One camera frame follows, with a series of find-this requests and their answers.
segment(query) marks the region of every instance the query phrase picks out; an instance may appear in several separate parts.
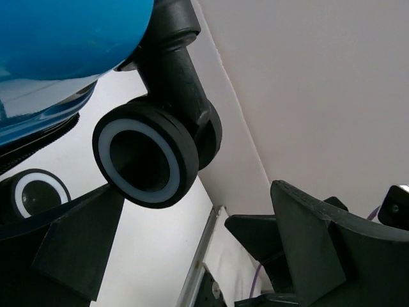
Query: screw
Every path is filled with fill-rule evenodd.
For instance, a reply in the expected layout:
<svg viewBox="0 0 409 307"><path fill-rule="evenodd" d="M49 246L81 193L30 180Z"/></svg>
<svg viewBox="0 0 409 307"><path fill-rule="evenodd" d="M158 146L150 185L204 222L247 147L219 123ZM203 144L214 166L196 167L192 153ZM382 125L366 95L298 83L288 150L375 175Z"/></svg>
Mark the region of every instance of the screw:
<svg viewBox="0 0 409 307"><path fill-rule="evenodd" d="M219 299L219 297L221 295L221 291L220 291L220 287L219 287L219 285L217 284L216 281L213 282L213 284L212 284L212 293L213 293L213 296L215 297L215 299Z"/></svg>
<svg viewBox="0 0 409 307"><path fill-rule="evenodd" d="M392 213L398 213L398 212L399 212L399 206L396 205L396 204L390 206L390 211L391 211Z"/></svg>

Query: blue plastic body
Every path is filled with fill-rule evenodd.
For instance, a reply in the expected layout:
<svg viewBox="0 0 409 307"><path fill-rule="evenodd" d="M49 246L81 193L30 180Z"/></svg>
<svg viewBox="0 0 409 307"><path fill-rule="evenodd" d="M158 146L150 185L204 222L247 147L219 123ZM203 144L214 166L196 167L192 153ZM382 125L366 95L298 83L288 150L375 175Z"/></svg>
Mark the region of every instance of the blue plastic body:
<svg viewBox="0 0 409 307"><path fill-rule="evenodd" d="M0 0L0 146L77 113L93 87L58 103L132 53L152 8L153 0Z"/></svg>

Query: wheel tire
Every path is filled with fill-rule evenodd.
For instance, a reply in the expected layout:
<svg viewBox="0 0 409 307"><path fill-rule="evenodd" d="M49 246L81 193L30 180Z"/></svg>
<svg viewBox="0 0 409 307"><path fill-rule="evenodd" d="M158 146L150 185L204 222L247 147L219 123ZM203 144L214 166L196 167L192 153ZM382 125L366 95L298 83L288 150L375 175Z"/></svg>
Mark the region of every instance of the wheel tire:
<svg viewBox="0 0 409 307"><path fill-rule="evenodd" d="M0 220L11 224L71 200L65 184L42 169L27 169L0 182Z"/></svg>
<svg viewBox="0 0 409 307"><path fill-rule="evenodd" d="M105 179L143 207L173 206L197 177L199 159L187 129L146 103L124 104L101 118L93 151Z"/></svg>
<svg viewBox="0 0 409 307"><path fill-rule="evenodd" d="M204 128L203 134L197 142L197 152L199 155L199 170L207 167L220 150L222 144L222 122L216 108L209 102L212 113L210 121Z"/></svg>

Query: reflective surface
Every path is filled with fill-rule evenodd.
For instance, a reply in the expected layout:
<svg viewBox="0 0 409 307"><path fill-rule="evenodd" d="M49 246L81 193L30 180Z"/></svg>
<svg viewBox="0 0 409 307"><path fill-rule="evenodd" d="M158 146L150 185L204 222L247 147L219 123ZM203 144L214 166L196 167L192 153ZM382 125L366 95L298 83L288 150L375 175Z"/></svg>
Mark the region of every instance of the reflective surface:
<svg viewBox="0 0 409 307"><path fill-rule="evenodd" d="M0 145L22 136L22 122L41 121L36 115L121 63L141 40L152 6L153 0L0 0ZM31 124L25 133L71 115Z"/></svg>
<svg viewBox="0 0 409 307"><path fill-rule="evenodd" d="M23 189L22 202L26 210L35 216L61 204L58 192L44 181L28 183Z"/></svg>

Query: white wall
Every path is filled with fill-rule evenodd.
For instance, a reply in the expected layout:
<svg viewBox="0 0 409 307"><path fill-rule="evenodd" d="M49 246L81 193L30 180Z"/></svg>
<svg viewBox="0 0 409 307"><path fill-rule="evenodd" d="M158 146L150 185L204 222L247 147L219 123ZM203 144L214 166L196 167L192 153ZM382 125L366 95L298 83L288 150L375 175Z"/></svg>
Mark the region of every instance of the white wall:
<svg viewBox="0 0 409 307"><path fill-rule="evenodd" d="M409 181L408 1L199 3L270 182L366 216Z"/></svg>
<svg viewBox="0 0 409 307"><path fill-rule="evenodd" d="M230 214L271 214L267 175L201 8L197 0L192 3L202 32L189 46L190 56L223 126L220 152L199 176L213 203Z"/></svg>
<svg viewBox="0 0 409 307"><path fill-rule="evenodd" d="M91 147L94 126L106 112L145 91L136 72L107 74L74 130L0 180L28 168L46 169L66 184L72 198L105 184ZM199 179L168 209L150 210L126 201L100 295L92 306L175 306L211 209Z"/></svg>

